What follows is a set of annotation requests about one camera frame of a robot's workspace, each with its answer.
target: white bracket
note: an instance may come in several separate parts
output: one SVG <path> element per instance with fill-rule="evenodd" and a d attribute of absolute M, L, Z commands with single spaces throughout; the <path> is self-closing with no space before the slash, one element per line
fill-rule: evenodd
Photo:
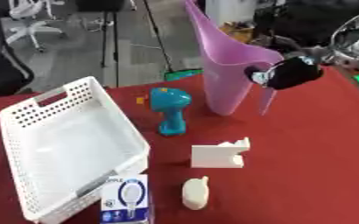
<path fill-rule="evenodd" d="M 245 137 L 235 143 L 218 145 L 193 145 L 193 168 L 243 168 L 243 157 L 239 155 L 250 149 L 250 140 Z"/>

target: gray carpet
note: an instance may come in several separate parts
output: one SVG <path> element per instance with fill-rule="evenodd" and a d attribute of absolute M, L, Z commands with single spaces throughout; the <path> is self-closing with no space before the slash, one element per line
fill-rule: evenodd
<path fill-rule="evenodd" d="M 136 0 L 137 10 L 127 5 L 118 14 L 120 72 L 119 86 L 133 86 L 163 80 L 166 65 L 142 0 Z M 175 70 L 201 67 L 194 29 L 185 12 L 182 0 L 149 0 L 152 13 L 160 29 L 165 48 Z M 101 68 L 102 32 L 86 31 L 93 28 L 91 21 L 100 13 L 78 13 L 73 1 L 64 6 L 54 6 L 54 14 L 60 21 L 51 25 L 61 28 L 67 38 L 56 34 L 37 34 L 46 52 L 37 52 L 28 38 L 11 46 L 17 55 L 36 74 L 31 84 L 34 91 L 47 91 L 82 77 L 94 76 L 104 86 L 116 86 L 113 60 L 113 34 L 109 28 L 106 68 Z M 38 19 L 46 17 L 44 11 Z M 18 22 L 4 20 L 6 29 Z"/>

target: chair wheel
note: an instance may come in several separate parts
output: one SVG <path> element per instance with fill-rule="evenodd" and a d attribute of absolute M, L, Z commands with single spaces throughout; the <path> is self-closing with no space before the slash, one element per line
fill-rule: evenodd
<path fill-rule="evenodd" d="M 37 51 L 38 51 L 39 53 L 45 53 L 45 52 L 46 52 L 46 49 L 41 46 L 41 47 L 37 48 Z"/>
<path fill-rule="evenodd" d="M 65 32 L 60 33 L 59 37 L 60 37 L 60 39 L 67 39 L 68 38 L 68 36 L 67 36 L 67 34 Z"/>

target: red tablecloth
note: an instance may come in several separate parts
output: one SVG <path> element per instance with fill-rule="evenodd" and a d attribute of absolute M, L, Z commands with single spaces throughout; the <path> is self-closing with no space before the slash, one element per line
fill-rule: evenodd
<path fill-rule="evenodd" d="M 157 134 L 160 116 L 137 105 L 151 87 L 182 88 L 194 102 L 185 111 L 183 136 Z M 205 104 L 201 77 L 109 93 L 151 144 L 147 171 L 158 224 L 353 224 L 359 223 L 359 90 L 334 70 L 320 80 L 281 91 L 265 116 L 257 113 L 259 89 L 232 115 Z M 0 109 L 29 95 L 0 98 Z M 192 144 L 250 137 L 243 169 L 190 169 Z M 181 205 L 186 179 L 210 177 L 208 207 Z M 99 206 L 69 222 L 98 223 Z M 0 136 L 0 223 L 25 223 Z"/>

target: white 3d printed part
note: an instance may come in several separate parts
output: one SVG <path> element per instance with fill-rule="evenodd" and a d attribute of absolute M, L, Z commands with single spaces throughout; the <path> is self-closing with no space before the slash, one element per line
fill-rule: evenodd
<path fill-rule="evenodd" d="M 208 203 L 208 177 L 191 178 L 182 187 L 182 202 L 192 210 L 199 210 Z"/>
<path fill-rule="evenodd" d="M 193 145 L 191 166 L 194 168 L 243 168 L 243 157 L 239 154 L 249 149 L 250 140 L 247 137 L 235 143 Z"/>

